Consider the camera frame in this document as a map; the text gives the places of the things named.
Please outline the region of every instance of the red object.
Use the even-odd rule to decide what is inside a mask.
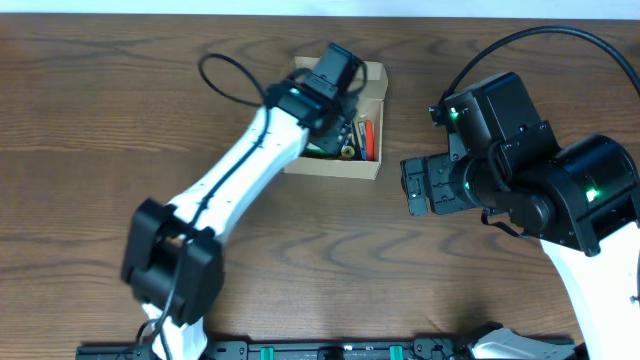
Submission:
[[[365,123],[365,128],[367,131],[367,160],[368,161],[373,161],[374,160],[374,155],[373,155],[373,149],[374,149],[374,140],[373,140],[373,124],[371,123],[371,120],[367,120],[367,122]]]

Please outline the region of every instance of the wood grain surface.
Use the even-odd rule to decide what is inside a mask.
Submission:
[[[566,21],[640,68],[640,23]],[[167,201],[244,132],[254,110],[200,80],[206,52],[263,84],[293,55],[336,41],[389,74],[377,180],[279,175],[226,251],[217,333],[260,339],[410,337],[487,320],[581,340],[537,240],[480,224],[478,210],[411,217],[402,159],[446,151],[427,107],[477,52],[529,20],[219,16],[0,16],[0,352],[68,359],[90,341],[131,341],[144,320],[119,280],[127,229],[147,197]],[[256,98],[240,73],[208,72]],[[640,101],[606,54],[541,35],[498,50],[470,84],[516,71],[561,145],[602,132],[640,161]]]

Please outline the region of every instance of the green connector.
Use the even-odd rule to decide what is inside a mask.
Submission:
[[[275,360],[276,355],[273,348],[260,349],[260,360]]]
[[[389,347],[389,352],[391,353],[391,360],[404,360],[404,355],[402,354],[402,346],[391,346]]]

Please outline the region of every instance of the open cardboard box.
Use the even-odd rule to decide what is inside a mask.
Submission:
[[[285,69],[290,73],[294,69],[308,67],[313,69],[318,58],[295,57]],[[312,159],[300,157],[291,164],[285,166],[284,172],[288,174],[307,174],[319,176],[338,176],[358,179],[374,180],[378,175],[382,163],[382,115],[384,107],[384,95],[387,91],[387,72],[381,63],[365,61],[367,64],[367,85],[359,95],[356,105],[356,120],[371,120],[373,123],[374,160],[373,161],[349,161]],[[350,90],[360,87],[363,80],[362,70],[358,71]]]

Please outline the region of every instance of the wall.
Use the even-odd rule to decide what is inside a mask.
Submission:
[[[0,12],[640,19],[640,0],[0,0]]]

